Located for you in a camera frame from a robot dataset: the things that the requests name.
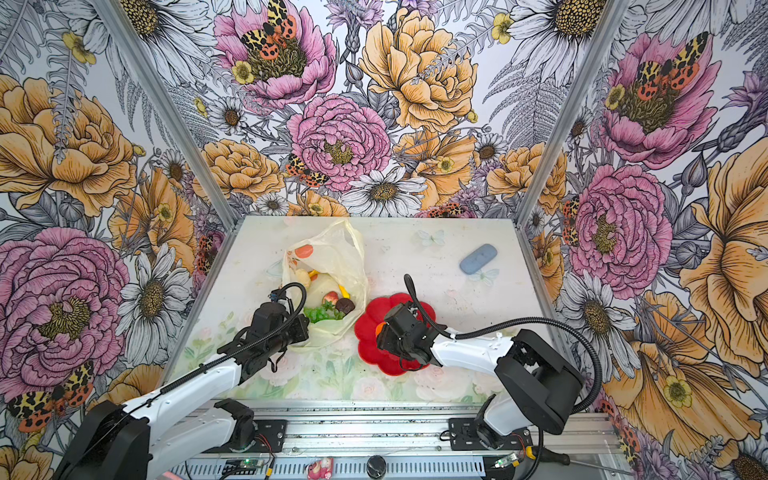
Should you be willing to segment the red flower-shaped plate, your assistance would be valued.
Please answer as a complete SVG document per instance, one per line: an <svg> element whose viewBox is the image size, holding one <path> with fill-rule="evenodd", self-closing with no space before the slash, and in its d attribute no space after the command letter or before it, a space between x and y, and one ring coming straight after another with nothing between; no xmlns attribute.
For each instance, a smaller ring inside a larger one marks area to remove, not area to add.
<svg viewBox="0 0 768 480"><path fill-rule="evenodd" d="M386 314L398 305L405 305L412 299L407 293L378 297L371 300L365 312L356 321L354 333L358 339L358 354L367 364L376 366L382 373L397 377L406 372L425 369L417 361L400 360L397 356L382 350L377 345L375 329L384 322Z"/></svg>

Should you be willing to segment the right aluminium corner post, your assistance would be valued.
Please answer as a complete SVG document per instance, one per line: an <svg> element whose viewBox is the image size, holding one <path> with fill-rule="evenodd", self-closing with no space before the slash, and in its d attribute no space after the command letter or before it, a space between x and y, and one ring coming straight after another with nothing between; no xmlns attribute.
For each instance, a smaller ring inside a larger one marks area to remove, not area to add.
<svg viewBox="0 0 768 480"><path fill-rule="evenodd" d="M628 1L608 1L605 6L591 44L587 49L586 57L576 71L565 103L546 142L538 169L522 197L522 204L515 218L515 225L518 230L523 228L533 208L538 204L538 200L546 186L547 178L555 168L563 143L578 115L580 105L584 101L587 91L594 81L605 56L610 52L611 44L619 31L628 6Z"/></svg>

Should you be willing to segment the cream plastic bag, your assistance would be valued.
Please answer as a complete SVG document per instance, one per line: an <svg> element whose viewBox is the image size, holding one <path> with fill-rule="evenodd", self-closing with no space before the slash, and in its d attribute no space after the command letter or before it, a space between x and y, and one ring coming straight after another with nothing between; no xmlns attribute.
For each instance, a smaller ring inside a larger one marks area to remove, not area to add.
<svg viewBox="0 0 768 480"><path fill-rule="evenodd" d="M312 237L294 242L282 258L282 282L293 281L306 289L304 311L321 307L323 297L330 292L354 304L351 312L339 319L312 322L308 327L309 338L293 349L309 352L341 340L368 303L369 282L362 234L349 220L342 219Z"/></svg>

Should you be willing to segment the aluminium corner post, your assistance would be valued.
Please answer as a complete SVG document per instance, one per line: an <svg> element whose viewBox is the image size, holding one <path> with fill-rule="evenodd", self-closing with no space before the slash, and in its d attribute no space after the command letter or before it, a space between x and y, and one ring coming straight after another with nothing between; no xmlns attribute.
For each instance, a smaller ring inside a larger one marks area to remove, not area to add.
<svg viewBox="0 0 768 480"><path fill-rule="evenodd" d="M546 142L538 169L522 197L522 204L515 218L515 225L518 230L523 228L533 208L538 204L538 200L546 186L547 178L555 168L563 143L578 115L580 105L584 101L587 91L594 81L605 56L610 52L611 44L619 31L628 6L628 1L608 1L605 6L591 44L587 49L586 57L576 71L565 103Z"/></svg>
<svg viewBox="0 0 768 480"><path fill-rule="evenodd" d="M113 36L119 50L125 55L130 68L138 76L144 91L154 104L177 148L189 164L195 179L199 181L211 206L219 216L224 229L233 232L239 217L229 205L220 187L204 161L189 128L173 102L163 79L155 68L147 47L135 33L129 18L119 1L96 1L94 8Z"/></svg>

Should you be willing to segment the aluminium rail frame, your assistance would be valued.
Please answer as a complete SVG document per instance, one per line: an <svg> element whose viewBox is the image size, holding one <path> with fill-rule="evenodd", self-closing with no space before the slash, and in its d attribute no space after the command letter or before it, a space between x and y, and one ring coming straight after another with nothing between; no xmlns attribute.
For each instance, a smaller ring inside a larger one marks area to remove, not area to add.
<svg viewBox="0 0 768 480"><path fill-rule="evenodd" d="M448 419L475 419L475 404L241 400L254 420L288 422L280 453L200 453L161 477L182 479L304 479L315 461L334 459L334 479L370 479L366 461L387 461L383 479L517 479L532 462L522 451L452 451ZM542 442L572 460L629 470L619 456L619 442L604 414L577 414L559 435L526 428L533 445ZM541 463L538 479L629 479L577 465Z"/></svg>

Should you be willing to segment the dark brown fruit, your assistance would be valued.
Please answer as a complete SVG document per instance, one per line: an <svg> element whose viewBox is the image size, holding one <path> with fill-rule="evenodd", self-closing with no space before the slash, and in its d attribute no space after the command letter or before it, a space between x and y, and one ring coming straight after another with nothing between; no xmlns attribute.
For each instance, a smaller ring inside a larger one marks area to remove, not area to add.
<svg viewBox="0 0 768 480"><path fill-rule="evenodd" d="M355 308L355 303L350 298L340 298L335 304L335 309L342 316L350 314Z"/></svg>

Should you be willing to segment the red strawberry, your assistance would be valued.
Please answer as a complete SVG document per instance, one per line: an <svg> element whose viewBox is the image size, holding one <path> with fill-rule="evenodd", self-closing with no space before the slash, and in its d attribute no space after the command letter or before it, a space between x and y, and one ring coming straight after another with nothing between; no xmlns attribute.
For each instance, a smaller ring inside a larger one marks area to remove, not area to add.
<svg viewBox="0 0 768 480"><path fill-rule="evenodd" d="M338 300L339 294L335 291L332 291L323 297L323 305L331 305L333 308L335 308Z"/></svg>

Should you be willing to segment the grey-blue oval case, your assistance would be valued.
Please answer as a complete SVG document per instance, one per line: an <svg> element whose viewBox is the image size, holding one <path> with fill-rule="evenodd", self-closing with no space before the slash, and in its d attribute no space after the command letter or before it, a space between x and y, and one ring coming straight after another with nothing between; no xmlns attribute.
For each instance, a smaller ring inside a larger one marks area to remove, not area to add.
<svg viewBox="0 0 768 480"><path fill-rule="evenodd" d="M498 255L497 249L490 244L483 244L465 256L459 263L460 270L466 275L479 272Z"/></svg>

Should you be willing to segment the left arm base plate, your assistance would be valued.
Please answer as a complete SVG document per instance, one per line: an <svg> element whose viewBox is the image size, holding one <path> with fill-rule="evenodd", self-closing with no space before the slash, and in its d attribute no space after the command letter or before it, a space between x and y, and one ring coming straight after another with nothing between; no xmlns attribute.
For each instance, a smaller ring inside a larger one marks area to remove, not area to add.
<svg viewBox="0 0 768 480"><path fill-rule="evenodd" d="M205 453L280 453L286 440L287 426L286 420L257 419L249 427L237 427L229 442L205 450Z"/></svg>

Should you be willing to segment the black round knob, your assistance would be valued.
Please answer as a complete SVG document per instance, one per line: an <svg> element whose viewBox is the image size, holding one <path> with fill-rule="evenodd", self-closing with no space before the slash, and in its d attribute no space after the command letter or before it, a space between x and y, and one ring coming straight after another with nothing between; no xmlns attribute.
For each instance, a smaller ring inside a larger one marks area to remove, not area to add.
<svg viewBox="0 0 768 480"><path fill-rule="evenodd" d="M387 473L387 461L381 455L369 457L365 465L366 475L372 480L381 480Z"/></svg>

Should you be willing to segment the left aluminium corner post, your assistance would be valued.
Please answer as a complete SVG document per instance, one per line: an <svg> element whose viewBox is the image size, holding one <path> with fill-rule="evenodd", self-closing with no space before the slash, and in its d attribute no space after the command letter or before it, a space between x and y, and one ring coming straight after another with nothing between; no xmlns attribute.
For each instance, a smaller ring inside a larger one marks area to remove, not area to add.
<svg viewBox="0 0 768 480"><path fill-rule="evenodd" d="M144 91L154 104L177 148L189 164L195 179L199 181L211 206L219 216L224 229L233 232L239 217L229 205L220 187L204 161L189 128L173 102L163 79L155 68L147 47L135 33L129 18L119 1L96 1L94 8L113 36L119 50L125 55L130 68L138 76Z"/></svg>

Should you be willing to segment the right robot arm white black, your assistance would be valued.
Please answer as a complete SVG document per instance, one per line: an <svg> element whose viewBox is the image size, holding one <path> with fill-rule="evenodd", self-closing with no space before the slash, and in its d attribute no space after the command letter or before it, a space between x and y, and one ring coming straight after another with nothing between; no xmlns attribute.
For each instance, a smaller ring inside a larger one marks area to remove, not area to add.
<svg viewBox="0 0 768 480"><path fill-rule="evenodd" d="M525 324L557 327L581 343L568 325L542 317L524 317L473 332L437 324L417 301L393 307L375 330L379 349L419 367L463 368L495 376L502 394L488 397L471 424L469 438L499 449L510 436L533 426L559 435L569 417L594 400L582 397L585 378L538 333L521 329L512 337L501 330Z"/></svg>

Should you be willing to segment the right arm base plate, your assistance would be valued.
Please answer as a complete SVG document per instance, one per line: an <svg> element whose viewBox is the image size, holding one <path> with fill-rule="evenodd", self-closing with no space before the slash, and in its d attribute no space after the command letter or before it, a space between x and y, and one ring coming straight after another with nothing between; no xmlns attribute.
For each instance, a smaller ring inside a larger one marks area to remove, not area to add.
<svg viewBox="0 0 768 480"><path fill-rule="evenodd" d="M522 451L533 445L530 432L518 429L502 436L476 419L448 419L447 441L452 451Z"/></svg>

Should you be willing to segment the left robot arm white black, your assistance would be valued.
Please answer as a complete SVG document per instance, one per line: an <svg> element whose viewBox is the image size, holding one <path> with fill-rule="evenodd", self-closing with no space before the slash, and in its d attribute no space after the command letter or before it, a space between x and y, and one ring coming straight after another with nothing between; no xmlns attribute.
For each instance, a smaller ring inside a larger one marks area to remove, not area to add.
<svg viewBox="0 0 768 480"><path fill-rule="evenodd" d="M156 479L213 448L245 450L257 439L254 412L224 398L274 355L309 337L300 311L266 302L215 355L171 383L122 404L104 401L84 418L56 479Z"/></svg>

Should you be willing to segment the green grapes bunch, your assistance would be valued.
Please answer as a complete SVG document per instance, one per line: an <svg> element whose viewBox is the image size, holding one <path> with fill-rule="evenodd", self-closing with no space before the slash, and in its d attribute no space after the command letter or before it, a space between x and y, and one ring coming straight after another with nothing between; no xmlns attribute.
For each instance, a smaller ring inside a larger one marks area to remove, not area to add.
<svg viewBox="0 0 768 480"><path fill-rule="evenodd" d="M319 323L327 320L342 320L346 314L336 308L336 305L330 302L323 302L318 307L305 307L303 314L311 323Z"/></svg>

